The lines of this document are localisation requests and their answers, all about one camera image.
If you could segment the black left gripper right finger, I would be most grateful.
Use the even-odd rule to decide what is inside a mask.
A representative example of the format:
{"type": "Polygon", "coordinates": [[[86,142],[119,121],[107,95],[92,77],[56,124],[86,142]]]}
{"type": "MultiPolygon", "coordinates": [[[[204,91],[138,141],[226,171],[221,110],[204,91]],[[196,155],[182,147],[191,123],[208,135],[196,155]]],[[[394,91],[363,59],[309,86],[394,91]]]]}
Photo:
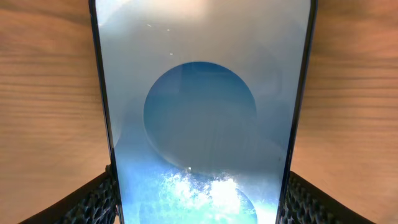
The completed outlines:
{"type": "Polygon", "coordinates": [[[290,172],[278,224],[374,224],[290,172]]]}

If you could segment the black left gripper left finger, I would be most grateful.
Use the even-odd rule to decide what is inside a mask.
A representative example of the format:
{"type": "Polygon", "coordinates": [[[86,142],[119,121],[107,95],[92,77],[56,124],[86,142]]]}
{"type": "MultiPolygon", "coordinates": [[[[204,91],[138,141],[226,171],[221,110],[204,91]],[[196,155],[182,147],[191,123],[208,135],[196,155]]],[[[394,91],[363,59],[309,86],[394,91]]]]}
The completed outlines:
{"type": "Polygon", "coordinates": [[[117,204],[116,181],[107,165],[102,174],[20,224],[113,224],[117,204]]]}

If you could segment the blue Galaxy smartphone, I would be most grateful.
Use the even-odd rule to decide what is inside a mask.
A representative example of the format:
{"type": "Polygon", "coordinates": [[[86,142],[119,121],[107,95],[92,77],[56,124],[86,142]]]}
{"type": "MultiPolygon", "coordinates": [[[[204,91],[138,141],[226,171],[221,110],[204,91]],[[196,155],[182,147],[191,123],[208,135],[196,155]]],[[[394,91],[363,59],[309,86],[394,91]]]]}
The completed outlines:
{"type": "Polygon", "coordinates": [[[317,2],[89,8],[121,223],[279,223],[317,2]]]}

